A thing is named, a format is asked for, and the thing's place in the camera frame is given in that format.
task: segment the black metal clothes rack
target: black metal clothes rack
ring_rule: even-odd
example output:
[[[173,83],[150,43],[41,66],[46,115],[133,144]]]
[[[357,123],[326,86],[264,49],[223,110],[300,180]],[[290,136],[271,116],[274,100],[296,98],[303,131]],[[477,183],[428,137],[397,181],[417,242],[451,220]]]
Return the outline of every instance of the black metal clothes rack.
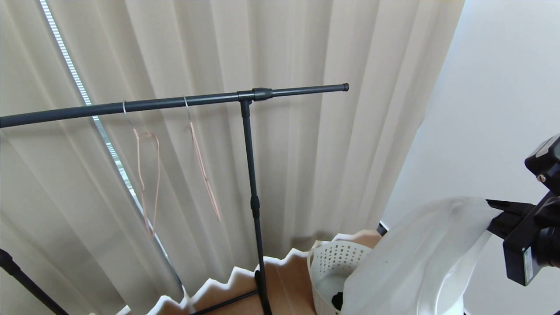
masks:
[[[191,315],[202,315],[214,311],[223,306],[229,305],[236,301],[259,294],[260,303],[263,307],[265,315],[272,315],[270,304],[267,296],[267,284],[264,270],[264,257],[263,257],[263,240],[260,231],[260,203],[259,197],[256,192],[256,179],[255,179],[255,161],[253,157],[253,143],[251,140],[251,121],[249,105],[253,101],[262,101],[279,96],[290,95],[303,95],[303,94],[316,94],[325,92],[348,91],[349,85],[347,83],[339,85],[324,85],[324,86],[310,86],[310,87],[297,87],[292,89],[265,89],[257,88],[250,91],[240,91],[223,94],[210,94],[189,96],[186,98],[189,106],[229,103],[238,101],[241,105],[241,117],[243,118],[243,131],[245,135],[245,148],[247,152],[247,166],[249,169],[249,185],[251,188],[250,206],[253,212],[253,219],[255,223],[255,237],[256,248],[259,256],[259,270],[255,271],[255,282],[257,289],[245,293],[238,297],[229,299],[222,303],[216,304],[209,308],[195,312]],[[184,98],[169,98],[169,99],[155,99],[155,100],[141,100],[130,101],[124,104],[127,112],[139,112],[142,110],[174,108],[185,106]],[[0,117],[0,128],[21,126],[25,124],[34,124],[41,122],[59,121],[63,119],[90,117],[108,114],[123,113],[123,103],[111,103],[103,105],[92,106],[79,106],[73,108],[62,108],[46,110],[42,112],[17,114]],[[4,250],[0,249],[0,267],[2,267],[8,274],[16,278],[29,292],[36,296],[43,304],[45,304],[53,313],[57,315],[68,315],[53,299],[51,299],[44,291],[42,291],[29,277],[25,275],[18,265],[12,260],[12,257]]]

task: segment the white wall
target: white wall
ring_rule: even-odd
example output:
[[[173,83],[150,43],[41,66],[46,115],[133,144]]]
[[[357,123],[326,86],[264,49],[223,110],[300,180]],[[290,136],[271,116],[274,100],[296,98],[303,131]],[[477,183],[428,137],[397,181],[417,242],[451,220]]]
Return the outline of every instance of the white wall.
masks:
[[[524,159],[560,133],[560,1],[467,0],[426,117],[395,186],[389,228],[424,201],[480,196],[538,202]],[[553,314],[560,270],[530,286],[507,279],[501,240],[484,249],[465,293],[472,315]]]

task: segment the floor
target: floor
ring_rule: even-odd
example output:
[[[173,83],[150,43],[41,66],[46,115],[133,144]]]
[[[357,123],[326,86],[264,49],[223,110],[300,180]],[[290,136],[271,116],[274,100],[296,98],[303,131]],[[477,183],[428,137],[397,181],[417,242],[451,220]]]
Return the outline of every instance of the floor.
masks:
[[[363,230],[355,235],[339,234],[335,239],[344,239],[373,248],[381,239],[381,235],[373,230]],[[285,259],[265,257],[268,297],[274,315],[315,315],[311,282],[307,271],[307,253],[293,249]],[[189,315],[195,310],[213,306],[222,301],[256,290],[252,272],[236,268],[230,279],[231,285],[226,287],[217,282],[207,286],[204,292],[199,291],[191,299],[191,303],[181,306],[171,300],[164,301],[158,311],[150,315]],[[213,312],[211,315],[248,314],[261,315],[258,295],[245,298]]]

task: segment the white garment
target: white garment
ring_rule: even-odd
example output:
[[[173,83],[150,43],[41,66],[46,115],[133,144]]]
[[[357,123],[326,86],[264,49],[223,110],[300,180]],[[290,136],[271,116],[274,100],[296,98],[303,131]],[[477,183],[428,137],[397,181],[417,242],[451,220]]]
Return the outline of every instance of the white garment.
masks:
[[[341,313],[455,315],[500,214],[481,198],[432,201],[405,217],[344,283]]]

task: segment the curtain fold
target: curtain fold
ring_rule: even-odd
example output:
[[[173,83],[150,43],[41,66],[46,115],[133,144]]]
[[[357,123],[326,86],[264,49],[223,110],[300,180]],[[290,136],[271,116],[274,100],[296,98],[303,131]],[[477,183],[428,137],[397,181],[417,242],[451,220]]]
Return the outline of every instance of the curtain fold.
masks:
[[[376,228],[462,1],[49,1],[94,103],[348,82],[350,91],[251,105],[265,254]],[[223,221],[204,188],[188,111]],[[157,134],[157,233],[189,294],[257,263],[238,104],[129,113]],[[100,117],[133,187],[124,114]],[[156,150],[141,145],[146,207]]]
[[[2,1],[0,115],[83,104],[39,2]],[[70,314],[148,312],[182,289],[91,118],[3,129],[0,246]],[[1,311],[49,311],[1,271]]]

